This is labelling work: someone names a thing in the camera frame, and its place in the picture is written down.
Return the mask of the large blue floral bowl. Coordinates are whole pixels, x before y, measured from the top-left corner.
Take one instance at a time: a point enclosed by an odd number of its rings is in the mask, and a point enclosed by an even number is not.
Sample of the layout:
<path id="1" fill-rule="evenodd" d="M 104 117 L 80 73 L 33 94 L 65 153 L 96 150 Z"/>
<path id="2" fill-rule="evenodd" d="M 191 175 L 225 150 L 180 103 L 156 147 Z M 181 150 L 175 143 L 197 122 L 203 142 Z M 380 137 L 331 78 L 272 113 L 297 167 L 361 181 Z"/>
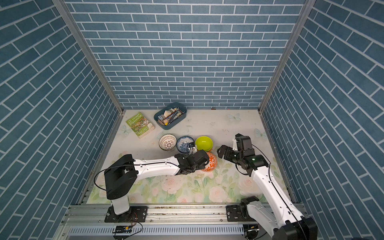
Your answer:
<path id="1" fill-rule="evenodd" d="M 195 140 L 190 136 L 182 136 L 177 140 L 176 147 L 180 153 L 189 154 L 189 143 L 195 143 Z"/>

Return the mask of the orange floral bowl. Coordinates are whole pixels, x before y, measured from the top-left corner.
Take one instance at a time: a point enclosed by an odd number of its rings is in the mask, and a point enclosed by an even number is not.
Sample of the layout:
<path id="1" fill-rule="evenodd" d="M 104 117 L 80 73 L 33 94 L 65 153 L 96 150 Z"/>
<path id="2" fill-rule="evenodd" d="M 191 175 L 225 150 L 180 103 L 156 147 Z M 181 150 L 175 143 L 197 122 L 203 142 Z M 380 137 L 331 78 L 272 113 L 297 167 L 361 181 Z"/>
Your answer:
<path id="1" fill-rule="evenodd" d="M 203 172 L 212 172 L 218 165 L 217 157 L 210 152 L 207 152 L 207 155 L 209 156 L 209 163 L 203 169 Z"/>

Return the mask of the lime green plastic bowl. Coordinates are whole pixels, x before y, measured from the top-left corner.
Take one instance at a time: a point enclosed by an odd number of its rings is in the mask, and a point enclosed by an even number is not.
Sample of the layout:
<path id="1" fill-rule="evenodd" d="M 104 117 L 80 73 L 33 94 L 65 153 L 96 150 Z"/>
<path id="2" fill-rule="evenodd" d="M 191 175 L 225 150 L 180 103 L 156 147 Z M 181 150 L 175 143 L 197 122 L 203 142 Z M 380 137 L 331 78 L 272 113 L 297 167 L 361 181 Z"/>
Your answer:
<path id="1" fill-rule="evenodd" d="M 209 152 L 213 148 L 213 140 L 207 136 L 198 137 L 195 144 L 198 151 Z"/>

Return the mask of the maroon patterned white bowl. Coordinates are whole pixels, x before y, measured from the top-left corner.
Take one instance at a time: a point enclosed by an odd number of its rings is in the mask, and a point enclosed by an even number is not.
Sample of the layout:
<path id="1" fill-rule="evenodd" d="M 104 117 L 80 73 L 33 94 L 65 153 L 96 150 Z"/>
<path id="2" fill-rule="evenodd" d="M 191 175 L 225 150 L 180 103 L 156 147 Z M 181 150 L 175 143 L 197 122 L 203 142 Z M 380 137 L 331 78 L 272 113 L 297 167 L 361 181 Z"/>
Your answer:
<path id="1" fill-rule="evenodd" d="M 172 134 L 167 134 L 159 139 L 159 147 L 164 151 L 172 151 L 177 144 L 177 138 Z"/>

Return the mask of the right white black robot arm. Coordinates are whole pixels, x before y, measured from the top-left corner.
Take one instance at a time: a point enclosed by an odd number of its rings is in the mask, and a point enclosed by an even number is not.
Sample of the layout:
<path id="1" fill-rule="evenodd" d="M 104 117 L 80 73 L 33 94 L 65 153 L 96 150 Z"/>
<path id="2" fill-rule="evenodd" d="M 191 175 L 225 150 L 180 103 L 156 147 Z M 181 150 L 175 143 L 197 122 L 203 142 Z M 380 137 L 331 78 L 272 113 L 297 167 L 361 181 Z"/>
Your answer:
<path id="1" fill-rule="evenodd" d="M 278 185 L 271 171 L 271 161 L 263 152 L 256 155 L 256 150 L 251 138 L 241 134 L 235 136 L 233 147 L 222 145 L 217 150 L 219 158 L 241 166 L 247 172 L 272 209 L 268 212 L 258 198 L 248 197 L 240 204 L 243 217 L 256 220 L 273 240 L 316 240 L 317 224 L 296 208 Z"/>

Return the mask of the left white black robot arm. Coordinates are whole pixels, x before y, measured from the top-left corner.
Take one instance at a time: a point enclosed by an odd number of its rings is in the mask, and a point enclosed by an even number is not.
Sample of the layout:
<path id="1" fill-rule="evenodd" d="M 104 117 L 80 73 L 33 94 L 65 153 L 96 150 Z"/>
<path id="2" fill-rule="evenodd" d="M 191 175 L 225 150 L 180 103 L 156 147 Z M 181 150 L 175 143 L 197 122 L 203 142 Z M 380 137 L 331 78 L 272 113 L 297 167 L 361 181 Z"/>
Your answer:
<path id="1" fill-rule="evenodd" d="M 106 192 L 114 214 L 119 216 L 130 211 L 128 193 L 135 182 L 157 176 L 192 174 L 205 169 L 209 162 L 209 155 L 203 150 L 156 160 L 138 160 L 127 154 L 96 173 L 94 185 Z"/>

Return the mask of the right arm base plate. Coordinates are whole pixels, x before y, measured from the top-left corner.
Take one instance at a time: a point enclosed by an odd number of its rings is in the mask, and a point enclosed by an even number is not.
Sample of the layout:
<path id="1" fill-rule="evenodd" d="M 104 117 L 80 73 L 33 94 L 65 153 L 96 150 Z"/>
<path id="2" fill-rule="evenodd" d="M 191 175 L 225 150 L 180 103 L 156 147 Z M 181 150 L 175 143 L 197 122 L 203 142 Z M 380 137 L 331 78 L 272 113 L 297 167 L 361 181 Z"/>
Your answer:
<path id="1" fill-rule="evenodd" d="M 227 205 L 226 214 L 228 222 L 250 222 L 253 220 L 243 205 Z"/>

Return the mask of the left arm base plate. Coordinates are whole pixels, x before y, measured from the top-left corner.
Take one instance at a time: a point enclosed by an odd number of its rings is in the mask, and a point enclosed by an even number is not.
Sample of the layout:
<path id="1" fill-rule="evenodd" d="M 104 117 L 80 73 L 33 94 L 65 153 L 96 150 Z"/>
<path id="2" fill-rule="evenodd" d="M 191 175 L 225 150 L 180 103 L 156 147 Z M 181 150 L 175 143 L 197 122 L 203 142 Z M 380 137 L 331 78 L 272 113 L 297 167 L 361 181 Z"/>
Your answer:
<path id="1" fill-rule="evenodd" d="M 133 206 L 130 209 L 120 215 L 115 213 L 114 207 L 108 208 L 105 223 L 128 223 L 128 222 L 139 222 L 144 223 L 146 221 L 148 213 L 148 206 Z"/>

